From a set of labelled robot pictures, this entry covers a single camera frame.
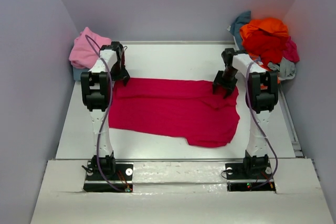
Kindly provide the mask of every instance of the pink cloth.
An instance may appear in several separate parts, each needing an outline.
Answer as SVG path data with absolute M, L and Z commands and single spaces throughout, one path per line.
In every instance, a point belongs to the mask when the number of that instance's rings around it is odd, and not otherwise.
M 299 54 L 297 51 L 296 44 L 291 40 L 291 37 L 288 38 L 286 42 L 287 49 L 282 51 L 282 56 L 287 60 L 297 63 L 300 61 Z
M 131 78 L 116 82 L 109 126 L 156 135 L 185 137 L 190 145 L 220 147 L 231 142 L 239 121 L 237 88 L 212 94 L 209 81 Z
M 92 68 L 98 59 L 96 53 L 92 50 L 88 41 L 86 40 L 85 35 L 89 35 L 92 39 L 94 39 L 99 47 L 103 45 L 110 45 L 111 39 L 104 38 L 99 36 L 98 34 L 93 33 L 89 27 L 86 27 L 84 31 L 79 34 L 79 37 L 75 39 L 74 47 L 71 50 L 69 60 L 71 61 L 71 65 L 75 68 Z

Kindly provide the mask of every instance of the red-orange cloth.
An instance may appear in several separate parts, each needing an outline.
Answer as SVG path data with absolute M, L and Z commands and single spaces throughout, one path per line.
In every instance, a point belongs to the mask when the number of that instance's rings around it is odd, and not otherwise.
M 185 137 L 190 145 L 224 146 L 236 133 L 238 90 L 225 99 L 226 91 L 217 91 L 212 94 L 209 81 L 131 78 L 126 87 L 116 82 L 109 126 Z
M 288 40 L 288 28 L 276 18 L 254 19 L 240 28 L 243 46 L 249 54 L 260 55 L 265 66 L 280 63 Z

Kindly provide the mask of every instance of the orange cloth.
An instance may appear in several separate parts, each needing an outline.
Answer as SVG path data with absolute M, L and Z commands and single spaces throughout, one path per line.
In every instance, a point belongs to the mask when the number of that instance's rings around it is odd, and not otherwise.
M 280 63 L 289 37 L 288 28 L 276 18 L 254 19 L 240 28 L 243 46 L 249 54 L 259 55 L 265 65 Z

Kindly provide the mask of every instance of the pink towel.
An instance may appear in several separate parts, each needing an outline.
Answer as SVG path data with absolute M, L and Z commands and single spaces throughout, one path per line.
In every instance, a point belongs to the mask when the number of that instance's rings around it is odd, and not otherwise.
M 116 82 L 109 126 L 156 135 L 185 137 L 190 145 L 220 147 L 231 142 L 239 121 L 237 88 L 212 94 L 209 81 L 131 78 Z
M 291 37 L 288 38 L 286 42 L 286 47 L 284 51 L 282 51 L 282 56 L 287 60 L 297 63 L 300 61 L 299 54 L 297 51 L 296 44 L 292 41 Z
M 89 35 L 92 39 L 94 39 L 99 47 L 103 45 L 110 45 L 111 39 L 104 38 L 99 36 L 98 34 L 93 33 L 89 27 L 86 27 L 84 31 L 79 34 L 79 37 L 75 39 L 74 47 L 69 56 L 69 60 L 71 61 L 71 65 L 75 68 L 92 68 L 98 59 L 98 56 L 90 47 L 89 43 L 86 40 L 85 35 Z

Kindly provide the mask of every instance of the white floor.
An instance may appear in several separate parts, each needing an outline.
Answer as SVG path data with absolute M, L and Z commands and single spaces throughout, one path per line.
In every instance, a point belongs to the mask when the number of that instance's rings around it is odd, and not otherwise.
M 31 224 L 333 223 L 310 159 L 280 160 L 276 194 L 227 192 L 223 162 L 136 162 L 134 193 L 86 193 L 85 163 L 49 161 Z
M 127 45 L 126 67 L 131 77 L 208 80 L 224 69 L 222 51 L 234 45 Z M 232 142 L 220 148 L 189 146 L 184 138 L 151 135 L 110 129 L 110 139 L 116 159 L 228 159 L 243 158 L 249 139 L 250 115 L 245 103 L 245 85 L 237 75 L 239 96 L 237 112 L 240 121 Z M 60 139 L 56 159 L 90 159 L 94 148 L 90 115 L 82 103 L 80 83 L 73 89 L 68 114 Z M 286 125 L 283 101 L 274 109 L 269 122 L 269 140 L 278 157 L 295 157 L 291 131 Z

